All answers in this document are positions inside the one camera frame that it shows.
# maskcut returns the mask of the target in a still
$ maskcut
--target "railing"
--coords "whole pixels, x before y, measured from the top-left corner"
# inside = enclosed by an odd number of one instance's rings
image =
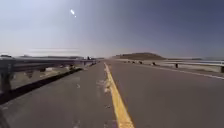
[[[32,73],[35,70],[44,72],[49,67],[69,66],[70,70],[75,64],[96,63],[96,60],[85,59],[55,59],[55,58],[32,58],[32,57],[0,57],[0,89],[2,92],[11,90],[10,78],[15,72]]]
[[[150,64],[157,66],[159,64],[173,64],[175,68],[179,68],[180,65],[192,65],[192,66],[210,66],[218,67],[219,72],[224,73],[224,61],[207,61],[207,60],[123,60],[129,63]]]

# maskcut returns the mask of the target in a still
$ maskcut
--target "mountain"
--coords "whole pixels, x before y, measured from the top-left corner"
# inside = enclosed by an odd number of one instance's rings
[[[121,55],[116,55],[113,58],[116,59],[130,59],[130,60],[162,60],[165,59],[162,56],[159,56],[154,53],[131,53],[131,54],[121,54]]]

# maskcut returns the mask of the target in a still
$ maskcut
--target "blue sky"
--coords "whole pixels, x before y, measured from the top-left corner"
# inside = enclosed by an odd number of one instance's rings
[[[224,57],[223,7],[216,0],[1,0],[0,53]]]

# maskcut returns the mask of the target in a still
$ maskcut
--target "asphalt road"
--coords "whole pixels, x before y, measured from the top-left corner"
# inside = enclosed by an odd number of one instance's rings
[[[223,79],[105,63],[108,70],[101,62],[1,105],[0,119],[10,128],[123,128],[122,118],[136,128],[224,127]]]

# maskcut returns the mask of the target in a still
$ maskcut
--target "distant vehicle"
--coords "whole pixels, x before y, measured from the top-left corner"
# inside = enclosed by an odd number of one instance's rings
[[[9,56],[9,55],[1,55],[0,57],[12,57],[12,56]]]

